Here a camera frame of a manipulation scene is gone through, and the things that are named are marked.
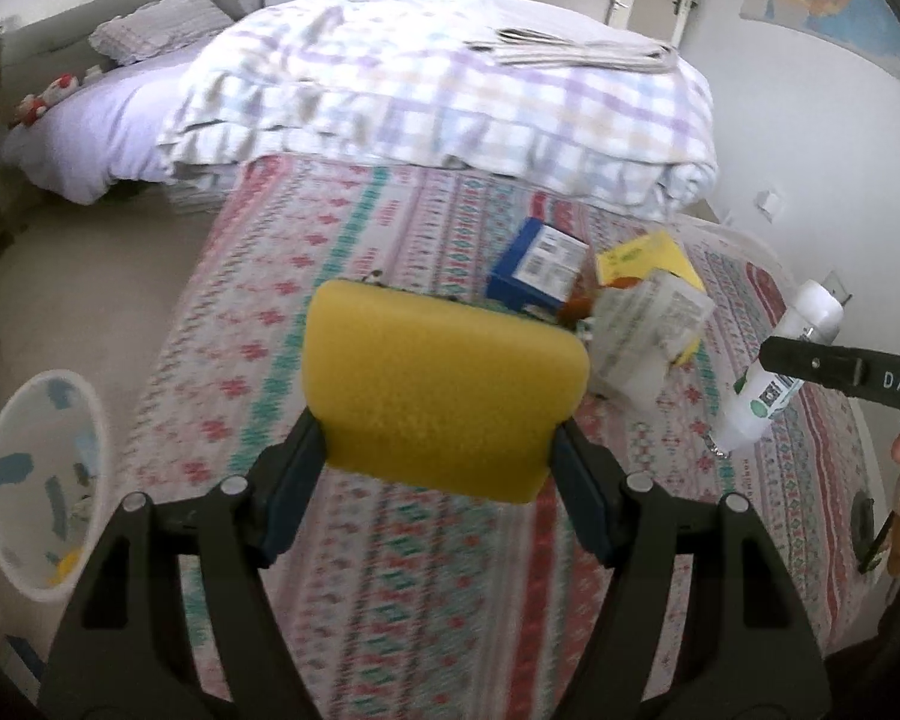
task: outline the pillow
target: pillow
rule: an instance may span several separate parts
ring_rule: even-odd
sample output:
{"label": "pillow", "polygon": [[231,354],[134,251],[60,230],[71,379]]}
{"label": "pillow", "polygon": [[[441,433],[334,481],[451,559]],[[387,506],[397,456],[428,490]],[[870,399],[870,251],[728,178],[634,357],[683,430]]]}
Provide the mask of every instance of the pillow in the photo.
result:
{"label": "pillow", "polygon": [[210,0],[160,0],[102,23],[88,41],[94,50],[117,64],[131,65],[184,49],[232,23],[233,19]]}

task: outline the blue box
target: blue box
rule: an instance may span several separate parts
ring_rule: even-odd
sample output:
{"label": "blue box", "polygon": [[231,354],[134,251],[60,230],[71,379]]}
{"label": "blue box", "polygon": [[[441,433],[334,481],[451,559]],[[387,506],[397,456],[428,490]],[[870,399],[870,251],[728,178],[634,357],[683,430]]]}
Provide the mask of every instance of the blue box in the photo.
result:
{"label": "blue box", "polygon": [[584,242],[528,218],[490,271],[487,297],[511,311],[555,317],[573,293],[588,250]]}

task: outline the red and white plush toy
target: red and white plush toy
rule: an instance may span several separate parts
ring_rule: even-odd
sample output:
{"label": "red and white plush toy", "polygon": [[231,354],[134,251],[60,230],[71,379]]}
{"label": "red and white plush toy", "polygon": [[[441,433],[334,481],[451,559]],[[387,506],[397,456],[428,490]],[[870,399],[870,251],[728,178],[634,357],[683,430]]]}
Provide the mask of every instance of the red and white plush toy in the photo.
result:
{"label": "red and white plush toy", "polygon": [[62,103],[79,88],[80,82],[77,76],[69,73],[63,74],[59,79],[53,81],[42,95],[24,97],[24,100],[17,106],[16,115],[10,125],[16,127],[17,124],[23,124],[24,127],[33,127],[50,108]]}

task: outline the headboard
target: headboard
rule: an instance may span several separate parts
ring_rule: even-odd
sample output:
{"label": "headboard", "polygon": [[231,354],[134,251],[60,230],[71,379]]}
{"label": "headboard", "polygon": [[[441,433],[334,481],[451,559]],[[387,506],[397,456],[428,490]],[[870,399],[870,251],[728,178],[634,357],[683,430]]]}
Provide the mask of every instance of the headboard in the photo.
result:
{"label": "headboard", "polygon": [[[19,29],[0,31],[0,108],[7,114],[27,94],[39,94],[65,73],[82,76],[94,65],[114,66],[87,37],[99,25],[156,0],[93,0]],[[247,15],[238,0],[213,0],[237,20]]]}

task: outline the patterned tablecloth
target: patterned tablecloth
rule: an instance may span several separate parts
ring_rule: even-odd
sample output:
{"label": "patterned tablecloth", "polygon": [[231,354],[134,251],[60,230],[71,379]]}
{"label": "patterned tablecloth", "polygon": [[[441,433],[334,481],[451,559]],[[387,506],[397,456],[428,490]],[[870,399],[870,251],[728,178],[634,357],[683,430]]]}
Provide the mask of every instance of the patterned tablecloth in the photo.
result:
{"label": "patterned tablecloth", "polygon": [[[117,495],[203,493],[285,437],[304,405],[300,349],[316,285],[381,269],[396,287],[479,300],[527,215],[594,245],[648,229],[476,172],[292,155],[251,165],[178,306]],[[708,455],[701,434],[784,301],[754,264],[770,266],[757,245],[696,221],[671,229],[717,304],[701,350],[673,371],[652,420],[588,397],[578,422],[627,470],[649,471],[671,493],[748,495],[826,648],[866,592],[850,547],[850,502],[867,484],[850,406],[806,386],[754,450]],[[679,560],[649,694],[671,680],[689,577]],[[293,549],[264,581],[325,717],[516,718],[547,716],[556,704],[608,576],[581,552],[552,485],[516,507],[329,470]],[[204,686],[225,695],[194,565],[184,584]]]}

